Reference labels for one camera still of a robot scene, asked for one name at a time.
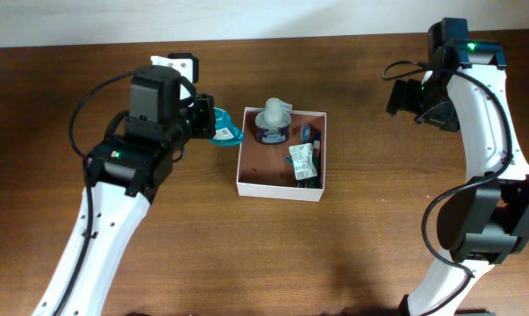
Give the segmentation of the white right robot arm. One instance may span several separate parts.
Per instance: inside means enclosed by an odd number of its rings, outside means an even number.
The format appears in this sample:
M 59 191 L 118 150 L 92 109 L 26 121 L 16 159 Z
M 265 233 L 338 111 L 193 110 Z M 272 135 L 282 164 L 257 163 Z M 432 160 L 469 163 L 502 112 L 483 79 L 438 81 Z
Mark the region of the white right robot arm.
M 497 42 L 432 39 L 422 81 L 392 76 L 387 111 L 460 130 L 466 182 L 439 194 L 421 219 L 434 262 L 401 300 L 401 315 L 453 315 L 475 283 L 529 241 L 529 164 L 506 96 L 504 50 Z

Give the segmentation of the clear pump soap bottle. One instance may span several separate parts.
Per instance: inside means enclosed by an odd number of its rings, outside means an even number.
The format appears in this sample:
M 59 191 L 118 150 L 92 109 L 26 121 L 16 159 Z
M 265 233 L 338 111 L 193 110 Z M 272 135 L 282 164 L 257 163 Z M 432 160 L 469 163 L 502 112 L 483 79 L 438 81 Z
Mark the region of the clear pump soap bottle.
M 255 118 L 257 142 L 274 145 L 285 142 L 290 136 L 290 125 L 293 106 L 279 98 L 267 100 L 263 111 Z

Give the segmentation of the green white packet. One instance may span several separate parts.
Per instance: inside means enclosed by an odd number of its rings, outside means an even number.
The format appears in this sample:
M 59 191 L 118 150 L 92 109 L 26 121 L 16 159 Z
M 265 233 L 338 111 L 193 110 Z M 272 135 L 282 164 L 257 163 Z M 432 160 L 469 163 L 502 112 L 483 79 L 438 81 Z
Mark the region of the green white packet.
M 289 151 L 297 181 L 303 181 L 318 175 L 312 161 L 313 146 L 311 143 L 290 146 Z

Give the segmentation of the teal mouthwash bottle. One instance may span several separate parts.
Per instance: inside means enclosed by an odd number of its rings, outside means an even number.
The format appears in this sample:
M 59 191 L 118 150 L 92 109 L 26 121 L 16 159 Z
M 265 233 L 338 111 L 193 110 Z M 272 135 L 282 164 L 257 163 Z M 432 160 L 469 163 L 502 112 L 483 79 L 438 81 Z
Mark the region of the teal mouthwash bottle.
M 235 147 L 242 143 L 243 132 L 232 122 L 228 111 L 220 108 L 214 109 L 215 135 L 209 142 L 220 147 Z

